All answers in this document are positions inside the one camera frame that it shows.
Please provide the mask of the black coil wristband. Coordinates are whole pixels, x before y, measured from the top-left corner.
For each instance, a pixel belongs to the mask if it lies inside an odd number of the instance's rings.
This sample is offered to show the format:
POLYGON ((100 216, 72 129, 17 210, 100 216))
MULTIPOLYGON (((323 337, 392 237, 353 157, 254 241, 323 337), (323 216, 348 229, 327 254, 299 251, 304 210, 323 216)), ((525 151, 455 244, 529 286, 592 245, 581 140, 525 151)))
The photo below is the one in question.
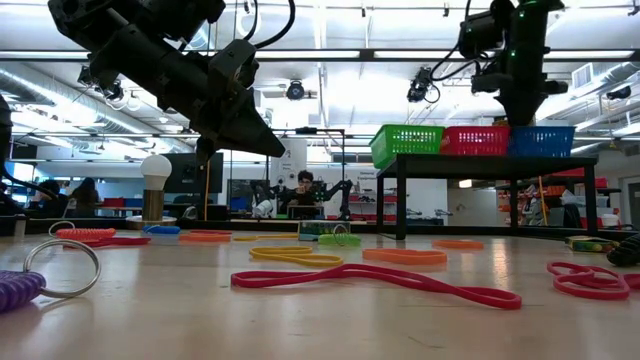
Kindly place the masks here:
POLYGON ((606 255, 607 260, 618 267, 631 267, 640 264, 640 233, 620 242, 606 255))

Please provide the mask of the green coil wristband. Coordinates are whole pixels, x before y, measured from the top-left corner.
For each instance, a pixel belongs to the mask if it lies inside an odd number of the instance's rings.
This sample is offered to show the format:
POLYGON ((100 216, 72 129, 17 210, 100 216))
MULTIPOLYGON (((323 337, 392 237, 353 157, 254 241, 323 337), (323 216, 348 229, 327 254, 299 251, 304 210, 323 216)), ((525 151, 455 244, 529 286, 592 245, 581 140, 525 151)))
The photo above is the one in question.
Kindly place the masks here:
POLYGON ((353 234, 345 225, 338 224, 329 233, 320 235, 317 242, 320 245, 359 247, 361 245, 361 238, 353 234))

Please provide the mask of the green plastic basket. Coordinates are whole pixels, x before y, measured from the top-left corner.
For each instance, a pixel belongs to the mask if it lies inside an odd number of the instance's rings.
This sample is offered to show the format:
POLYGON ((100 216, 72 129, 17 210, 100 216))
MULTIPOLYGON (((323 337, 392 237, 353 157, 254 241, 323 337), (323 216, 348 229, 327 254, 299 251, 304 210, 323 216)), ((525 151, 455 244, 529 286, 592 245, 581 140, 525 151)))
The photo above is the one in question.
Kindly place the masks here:
POLYGON ((422 125, 383 125, 369 146, 373 165, 385 168, 397 154, 437 154, 444 127, 422 125))

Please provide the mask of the small yellow crayon box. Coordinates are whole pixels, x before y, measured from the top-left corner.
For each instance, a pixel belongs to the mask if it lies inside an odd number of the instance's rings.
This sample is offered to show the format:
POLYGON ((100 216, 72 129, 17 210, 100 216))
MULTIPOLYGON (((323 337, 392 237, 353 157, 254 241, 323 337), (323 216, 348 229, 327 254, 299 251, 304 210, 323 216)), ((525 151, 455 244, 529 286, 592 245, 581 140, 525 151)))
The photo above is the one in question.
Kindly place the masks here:
POLYGON ((608 253, 619 245, 618 242, 592 236, 570 236, 565 244, 575 252, 608 253))

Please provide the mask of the black monitor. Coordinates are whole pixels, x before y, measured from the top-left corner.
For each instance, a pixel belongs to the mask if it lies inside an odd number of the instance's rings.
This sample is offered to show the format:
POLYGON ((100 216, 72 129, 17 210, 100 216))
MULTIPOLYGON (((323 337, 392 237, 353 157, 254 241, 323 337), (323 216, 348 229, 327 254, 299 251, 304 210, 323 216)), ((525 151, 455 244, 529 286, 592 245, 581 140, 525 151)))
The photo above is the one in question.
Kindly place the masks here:
POLYGON ((200 164, 195 153, 165 154, 172 165, 167 178, 166 193, 202 193, 208 185, 209 193, 222 192, 223 161, 222 153, 215 153, 209 159, 209 165, 200 164))

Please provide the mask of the black perforated metal shelf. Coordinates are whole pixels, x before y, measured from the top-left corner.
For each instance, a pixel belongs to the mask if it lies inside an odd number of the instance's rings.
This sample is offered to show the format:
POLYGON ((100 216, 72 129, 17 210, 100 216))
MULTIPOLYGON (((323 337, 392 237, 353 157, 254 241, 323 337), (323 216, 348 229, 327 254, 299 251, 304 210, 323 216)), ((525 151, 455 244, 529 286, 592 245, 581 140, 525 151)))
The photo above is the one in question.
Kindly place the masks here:
POLYGON ((437 154, 398 154, 386 168, 377 173, 377 199, 383 199, 384 181, 394 179, 397 187, 396 224, 383 222, 382 206, 377 206, 376 232, 403 241, 409 234, 466 235, 483 234, 540 237, 541 231, 520 229, 517 213, 517 182, 552 173, 581 168, 584 170, 587 235, 598 234, 596 211, 595 165, 589 157, 509 157, 509 156, 459 156, 437 154), (407 225, 407 181, 409 179, 477 179, 507 180, 511 193, 511 224, 508 228, 479 227, 475 230, 456 229, 448 226, 407 225))

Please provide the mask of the orange rubber band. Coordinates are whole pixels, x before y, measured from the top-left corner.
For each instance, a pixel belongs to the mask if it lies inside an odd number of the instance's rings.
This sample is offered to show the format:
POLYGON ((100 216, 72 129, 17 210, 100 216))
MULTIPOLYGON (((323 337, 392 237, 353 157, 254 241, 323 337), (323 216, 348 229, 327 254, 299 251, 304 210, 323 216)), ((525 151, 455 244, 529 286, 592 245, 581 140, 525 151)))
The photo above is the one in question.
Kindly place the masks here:
POLYGON ((228 243, 231 241, 229 233, 186 233, 179 236, 180 242, 188 243, 228 243))
POLYGON ((432 242, 432 247, 454 250, 482 250, 484 244, 472 240, 435 240, 432 242))
POLYGON ((447 255, 441 251, 390 248, 363 249, 362 257, 400 265, 440 265, 448 260, 447 255))

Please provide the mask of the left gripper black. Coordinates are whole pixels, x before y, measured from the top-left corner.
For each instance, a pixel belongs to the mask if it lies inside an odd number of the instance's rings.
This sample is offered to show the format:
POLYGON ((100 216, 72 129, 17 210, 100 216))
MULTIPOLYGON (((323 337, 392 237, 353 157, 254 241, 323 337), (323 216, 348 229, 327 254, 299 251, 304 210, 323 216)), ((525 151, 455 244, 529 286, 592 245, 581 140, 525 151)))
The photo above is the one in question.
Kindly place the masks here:
POLYGON ((134 55, 124 61, 124 74, 152 93, 157 105, 172 108, 189 120, 199 134, 196 154, 200 162, 220 149, 279 157, 284 145, 256 110, 249 89, 213 96, 208 63, 200 54, 134 55))

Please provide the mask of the white light strip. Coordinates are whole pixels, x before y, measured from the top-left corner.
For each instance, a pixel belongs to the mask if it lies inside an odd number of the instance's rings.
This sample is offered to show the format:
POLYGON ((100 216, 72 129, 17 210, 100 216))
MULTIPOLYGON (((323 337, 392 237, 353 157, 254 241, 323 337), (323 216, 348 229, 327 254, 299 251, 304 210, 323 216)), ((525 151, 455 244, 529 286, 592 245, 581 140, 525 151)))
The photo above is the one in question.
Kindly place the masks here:
POLYGON ((461 59, 461 56, 456 52, 450 51, 389 51, 378 50, 374 52, 374 57, 377 59, 411 59, 411 60, 439 60, 445 57, 449 59, 461 59))
POLYGON ((256 53, 258 59, 312 60, 312 59, 354 59, 360 56, 354 50, 263 50, 256 53))
POLYGON ((553 50, 544 56, 547 60, 589 60, 589 59, 616 59, 629 58, 634 50, 553 50))
POLYGON ((35 51, 35 50, 0 50, 3 59, 35 59, 38 60, 86 60, 87 51, 35 51))

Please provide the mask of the yellow rubber band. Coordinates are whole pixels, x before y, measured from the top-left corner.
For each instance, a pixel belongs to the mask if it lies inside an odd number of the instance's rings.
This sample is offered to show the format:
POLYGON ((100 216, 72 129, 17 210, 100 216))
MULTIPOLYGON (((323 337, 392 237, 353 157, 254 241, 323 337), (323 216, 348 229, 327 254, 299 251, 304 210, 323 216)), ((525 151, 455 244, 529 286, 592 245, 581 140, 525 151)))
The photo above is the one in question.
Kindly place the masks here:
POLYGON ((308 246, 253 247, 249 254, 257 260, 287 262, 307 267, 329 268, 344 264, 342 257, 317 254, 308 246))
POLYGON ((298 240, 299 236, 293 233, 287 234, 261 234, 251 236, 234 236, 233 240, 237 242, 254 242, 261 240, 298 240))

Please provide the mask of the red plastic basket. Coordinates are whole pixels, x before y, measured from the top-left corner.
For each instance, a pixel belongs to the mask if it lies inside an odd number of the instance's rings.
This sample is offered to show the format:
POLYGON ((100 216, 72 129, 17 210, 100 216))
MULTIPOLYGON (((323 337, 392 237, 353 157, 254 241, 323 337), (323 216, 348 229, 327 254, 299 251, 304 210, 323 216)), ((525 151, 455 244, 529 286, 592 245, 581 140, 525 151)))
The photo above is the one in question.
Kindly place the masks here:
POLYGON ((443 131, 440 153, 445 155, 506 155, 508 126, 451 126, 443 131))

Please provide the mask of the purple coil wristband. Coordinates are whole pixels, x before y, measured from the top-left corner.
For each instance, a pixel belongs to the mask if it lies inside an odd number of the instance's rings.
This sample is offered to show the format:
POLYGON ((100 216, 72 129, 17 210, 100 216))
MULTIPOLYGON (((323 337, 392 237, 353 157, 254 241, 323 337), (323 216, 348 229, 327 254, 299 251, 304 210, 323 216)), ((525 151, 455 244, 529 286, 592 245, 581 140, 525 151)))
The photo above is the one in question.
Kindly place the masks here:
POLYGON ((100 279, 101 262, 96 252, 88 245, 74 240, 50 240, 33 248, 23 261, 22 271, 0 270, 0 313, 26 306, 39 296, 54 299, 70 299, 87 293, 100 279), (46 278, 31 270, 35 257, 47 248, 67 246, 84 252, 94 265, 94 276, 83 287, 73 291, 54 291, 46 287, 46 278))

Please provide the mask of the black background rig frame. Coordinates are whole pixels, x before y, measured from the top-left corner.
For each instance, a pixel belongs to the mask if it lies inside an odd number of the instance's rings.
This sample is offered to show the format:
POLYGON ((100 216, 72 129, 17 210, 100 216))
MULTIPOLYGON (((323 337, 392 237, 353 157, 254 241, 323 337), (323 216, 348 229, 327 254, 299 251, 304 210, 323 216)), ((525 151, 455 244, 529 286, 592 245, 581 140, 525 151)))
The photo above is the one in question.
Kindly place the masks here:
MULTIPOLYGON (((269 169, 269 178, 275 185, 284 185, 289 191, 285 194, 289 196, 293 190, 293 185, 298 181, 297 174, 302 170, 309 171, 307 167, 307 141, 311 140, 329 140, 336 146, 340 147, 340 166, 341 166, 341 179, 349 180, 346 178, 346 163, 345 159, 345 140, 346 134, 344 129, 323 129, 316 127, 301 127, 296 129, 274 129, 273 132, 280 138, 280 141, 285 146, 285 152, 280 158, 267 159, 266 167, 269 169)), ((329 190, 326 182, 320 184, 320 175, 317 174, 313 181, 313 190, 315 196, 322 203, 329 202, 324 201, 323 196, 326 190, 329 190)), ((284 200, 284 196, 277 198, 277 200, 284 200)))

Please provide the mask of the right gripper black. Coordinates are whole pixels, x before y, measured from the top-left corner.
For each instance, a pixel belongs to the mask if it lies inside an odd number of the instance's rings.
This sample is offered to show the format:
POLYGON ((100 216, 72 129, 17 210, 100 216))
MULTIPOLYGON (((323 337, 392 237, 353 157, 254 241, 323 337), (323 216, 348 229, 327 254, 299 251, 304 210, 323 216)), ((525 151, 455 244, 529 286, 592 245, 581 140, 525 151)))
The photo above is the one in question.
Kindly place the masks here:
MULTIPOLYGON (((549 79, 547 73, 539 74, 531 79, 513 77, 506 73, 481 73, 472 77, 473 93, 493 93, 502 90, 557 95, 568 92, 568 83, 549 79)), ((543 99, 540 97, 496 97, 496 100, 504 108, 509 125, 531 125, 538 108, 543 103, 543 99)))

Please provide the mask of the blue plastic basket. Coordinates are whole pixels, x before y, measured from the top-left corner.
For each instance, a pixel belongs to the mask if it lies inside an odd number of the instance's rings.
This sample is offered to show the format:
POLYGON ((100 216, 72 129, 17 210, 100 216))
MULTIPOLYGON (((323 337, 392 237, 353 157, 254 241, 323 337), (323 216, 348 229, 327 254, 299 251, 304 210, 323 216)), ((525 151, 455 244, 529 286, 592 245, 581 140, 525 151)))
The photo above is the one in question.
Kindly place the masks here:
POLYGON ((573 126, 513 127, 507 151, 520 157, 570 157, 574 134, 573 126))

